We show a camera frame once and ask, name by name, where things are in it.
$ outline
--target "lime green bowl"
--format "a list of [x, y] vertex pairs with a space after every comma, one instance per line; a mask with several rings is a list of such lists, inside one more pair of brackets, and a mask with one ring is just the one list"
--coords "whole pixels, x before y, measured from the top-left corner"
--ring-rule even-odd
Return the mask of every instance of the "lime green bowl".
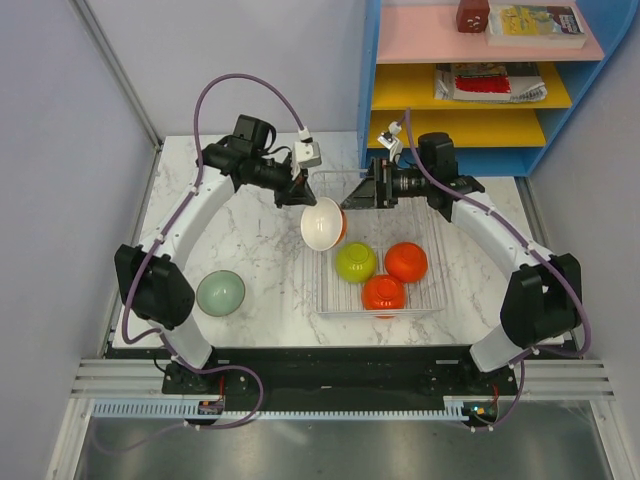
[[375, 252], [365, 243], [347, 243], [336, 255], [336, 272], [349, 283], [364, 283], [376, 273]]
[[212, 317], [224, 317], [235, 312], [244, 301], [245, 287], [242, 279], [229, 270], [210, 273], [196, 291], [200, 310]]

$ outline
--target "white bowl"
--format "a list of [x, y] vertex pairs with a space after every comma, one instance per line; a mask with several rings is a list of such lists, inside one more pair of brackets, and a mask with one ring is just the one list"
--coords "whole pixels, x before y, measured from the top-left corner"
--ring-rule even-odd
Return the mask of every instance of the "white bowl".
[[300, 219], [302, 239], [309, 248], [324, 252], [337, 245], [347, 230], [347, 220], [336, 202], [320, 197], [313, 207], [306, 207]]

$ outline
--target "white marble surface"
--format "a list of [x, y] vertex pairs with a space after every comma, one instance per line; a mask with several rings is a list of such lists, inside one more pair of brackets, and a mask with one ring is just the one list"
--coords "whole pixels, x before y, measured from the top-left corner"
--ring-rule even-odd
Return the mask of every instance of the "white marble surface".
[[[202, 144], [217, 136], [203, 136]], [[322, 169], [358, 168], [356, 135], [321, 133]], [[277, 144], [290, 145], [292, 134]], [[143, 235], [155, 228], [194, 170], [195, 146], [189, 136], [168, 137], [143, 225]], [[480, 179], [497, 207], [525, 233], [529, 227], [513, 178]], [[228, 269], [247, 285], [247, 297], [238, 311], [211, 318], [196, 305], [194, 317], [207, 340], [217, 347], [363, 346], [469, 344], [499, 323], [507, 281], [498, 268], [466, 236], [442, 220], [446, 243], [444, 266], [447, 306], [421, 319], [325, 319], [313, 311], [311, 284], [305, 282], [302, 252], [307, 248], [299, 232], [303, 207], [278, 210], [273, 194], [244, 186], [213, 218], [196, 243], [185, 276], [194, 290], [208, 273]], [[113, 345], [126, 347], [118, 323]], [[131, 316], [131, 334], [147, 329]], [[149, 336], [136, 347], [156, 347]]]

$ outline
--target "wire rack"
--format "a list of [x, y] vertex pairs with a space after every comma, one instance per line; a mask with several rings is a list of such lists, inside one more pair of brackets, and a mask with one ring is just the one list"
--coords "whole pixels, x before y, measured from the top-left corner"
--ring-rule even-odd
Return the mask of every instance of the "wire rack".
[[[364, 170], [316, 172], [310, 182], [318, 197], [341, 203], [358, 186]], [[443, 277], [443, 249], [440, 221], [424, 198], [401, 199], [389, 210], [347, 210], [345, 239], [326, 252], [306, 249], [305, 270], [310, 269], [315, 311], [323, 317], [422, 317], [446, 305]], [[340, 247], [348, 242], [364, 242], [376, 254], [376, 274], [384, 274], [384, 256], [396, 243], [413, 242], [427, 253], [429, 270], [418, 283], [405, 284], [407, 303], [403, 310], [365, 310], [362, 284], [341, 279], [334, 268]]]

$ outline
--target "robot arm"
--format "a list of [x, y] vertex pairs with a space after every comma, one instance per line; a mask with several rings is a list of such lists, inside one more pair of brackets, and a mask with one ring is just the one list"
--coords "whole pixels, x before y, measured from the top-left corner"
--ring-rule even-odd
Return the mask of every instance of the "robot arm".
[[278, 208], [283, 205], [315, 205], [307, 183], [307, 168], [321, 163], [318, 144], [308, 131], [300, 132], [292, 153], [283, 163], [267, 158], [267, 138], [275, 140], [275, 128], [256, 118], [241, 115], [232, 135], [203, 149], [204, 172], [197, 189], [197, 175], [174, 204], [160, 226], [137, 247], [122, 245], [115, 255], [120, 295], [125, 302], [142, 259], [159, 239], [162, 226], [180, 208], [192, 192], [197, 194], [180, 214], [171, 229], [161, 237], [133, 298], [132, 310], [151, 326], [158, 328], [172, 348], [188, 364], [202, 368], [215, 363], [213, 348], [198, 328], [191, 310], [195, 303], [193, 288], [182, 271], [196, 241], [216, 212], [242, 185], [252, 184], [274, 192]]
[[[382, 137], [388, 145], [394, 145], [392, 133]], [[448, 135], [423, 135], [419, 147], [420, 160], [434, 178], [467, 198], [489, 206], [490, 211], [496, 211], [475, 178], [459, 175], [453, 142]], [[576, 307], [562, 285], [529, 251], [535, 249], [548, 260], [581, 296], [580, 264], [572, 255], [555, 256], [526, 235], [523, 237], [528, 240], [528, 246], [523, 247], [493, 215], [435, 188], [416, 167], [398, 168], [397, 152], [390, 152], [389, 159], [373, 159], [366, 178], [341, 207], [345, 210], [393, 208], [399, 198], [426, 197], [430, 207], [465, 231], [496, 263], [509, 279], [509, 286], [500, 311], [500, 325], [469, 350], [469, 360], [476, 372], [497, 370], [526, 349], [580, 326]]]

